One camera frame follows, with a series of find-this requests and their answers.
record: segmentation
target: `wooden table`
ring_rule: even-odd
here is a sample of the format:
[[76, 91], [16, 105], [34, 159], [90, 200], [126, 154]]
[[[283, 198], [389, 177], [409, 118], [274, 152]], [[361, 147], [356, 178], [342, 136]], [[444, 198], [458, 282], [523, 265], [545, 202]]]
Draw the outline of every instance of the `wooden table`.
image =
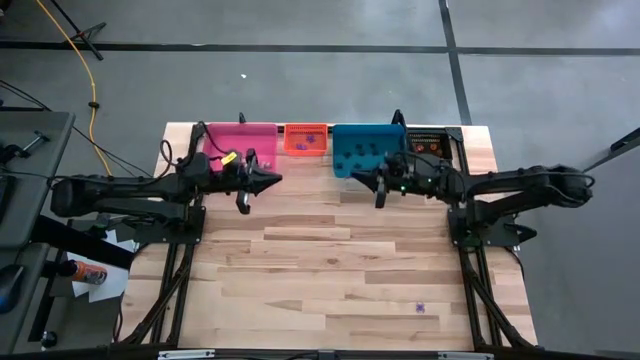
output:
[[[167, 124], [164, 138], [175, 156], [186, 153], [192, 125]], [[471, 173], [496, 171], [488, 128], [463, 127], [463, 133]], [[330, 151], [290, 157], [280, 144], [278, 155], [284, 180], [251, 199], [251, 215], [238, 213], [235, 196], [205, 197], [205, 234], [196, 248], [180, 346], [472, 349], [446, 206], [390, 194], [377, 210], [368, 189], [333, 176]], [[164, 167], [159, 160], [158, 170]], [[123, 337], [156, 300], [166, 251], [151, 245], [133, 264]], [[535, 343], [518, 264], [500, 248], [487, 249], [487, 261], [497, 303]], [[488, 340], [484, 306], [479, 311]]]

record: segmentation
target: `white paper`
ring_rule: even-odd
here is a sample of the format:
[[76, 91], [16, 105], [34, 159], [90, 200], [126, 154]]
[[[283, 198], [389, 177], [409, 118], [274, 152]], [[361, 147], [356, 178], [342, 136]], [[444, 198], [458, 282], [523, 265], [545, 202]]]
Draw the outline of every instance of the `white paper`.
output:
[[[116, 238], [115, 230], [108, 231], [107, 238], [104, 241], [119, 246], [127, 251], [134, 251], [133, 249], [135, 243], [133, 242], [133, 240], [123, 241], [119, 243]], [[127, 288], [127, 281], [129, 280], [129, 272], [127, 270], [93, 261], [77, 254], [69, 253], [67, 257], [69, 258], [69, 260], [76, 260], [82, 261], [87, 264], [99, 265], [107, 269], [107, 279], [101, 285], [92, 285], [73, 281], [73, 293], [76, 297], [88, 292], [89, 302], [96, 302], [113, 297], [118, 297], [122, 295], [124, 289]]]

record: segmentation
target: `gray floor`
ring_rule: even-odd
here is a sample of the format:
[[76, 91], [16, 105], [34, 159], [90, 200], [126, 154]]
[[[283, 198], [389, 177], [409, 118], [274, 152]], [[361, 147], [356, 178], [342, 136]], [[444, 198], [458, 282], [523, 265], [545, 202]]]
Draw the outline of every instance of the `gray floor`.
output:
[[[0, 38], [60, 40], [33, 2], [15, 3]], [[108, 22], [100, 41], [445, 44], [437, 0], [60, 3], [84, 25]], [[449, 6], [459, 46], [640, 46], [640, 2], [633, 0], [450, 0]], [[249, 121], [387, 122], [401, 108], [410, 123], [460, 124], [447, 55], [105, 52], [103, 62], [85, 56], [102, 105], [96, 140], [148, 171], [168, 121], [233, 121], [243, 111]], [[584, 167], [640, 123], [640, 58], [461, 56], [460, 62], [473, 124], [490, 127], [501, 169]], [[74, 53], [1, 50], [0, 79], [51, 108], [75, 112], [86, 130], [89, 81]], [[90, 146], [74, 136], [60, 173], [101, 172]], [[522, 258], [540, 344], [593, 352], [574, 310], [579, 299], [565, 290], [570, 279], [558, 265], [562, 258], [544, 239], [525, 244]], [[108, 341], [116, 309], [108, 307], [102, 321], [80, 329], [69, 317], [96, 310], [64, 313], [61, 306], [55, 325], [61, 332], [91, 335], [61, 346]]]

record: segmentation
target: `magenta bin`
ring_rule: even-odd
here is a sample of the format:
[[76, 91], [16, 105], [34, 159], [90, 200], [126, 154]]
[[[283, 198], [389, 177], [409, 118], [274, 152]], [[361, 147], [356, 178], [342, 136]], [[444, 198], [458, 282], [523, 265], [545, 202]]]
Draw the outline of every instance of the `magenta bin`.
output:
[[[261, 167], [270, 171], [276, 169], [276, 154], [278, 149], [278, 126], [276, 124], [238, 124], [238, 123], [213, 123], [207, 125], [209, 133], [216, 145], [224, 151], [239, 151], [242, 157], [247, 150], [254, 148], [258, 155], [258, 163]], [[207, 138], [203, 151], [209, 157], [224, 156]], [[220, 160], [212, 161], [213, 170], [221, 170]]]

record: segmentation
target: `plastic bin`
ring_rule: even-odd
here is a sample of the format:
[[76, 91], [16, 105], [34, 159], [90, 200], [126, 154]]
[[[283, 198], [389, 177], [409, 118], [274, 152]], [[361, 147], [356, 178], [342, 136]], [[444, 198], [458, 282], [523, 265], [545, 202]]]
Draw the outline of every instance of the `plastic bin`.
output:
[[284, 151], [292, 156], [322, 156], [328, 147], [327, 124], [285, 124]]
[[337, 177], [353, 170], [373, 170], [385, 154], [406, 149], [404, 128], [397, 124], [339, 124], [333, 127], [333, 172]]
[[[247, 150], [253, 148], [258, 155], [258, 164], [267, 170], [275, 171], [278, 149], [276, 124], [213, 123], [208, 124], [207, 129], [221, 150], [238, 151], [244, 159]], [[205, 137], [207, 139], [204, 143], [204, 153], [209, 157], [224, 156], [213, 146], [209, 138]], [[212, 161], [211, 168], [221, 170], [222, 163], [219, 160]]]

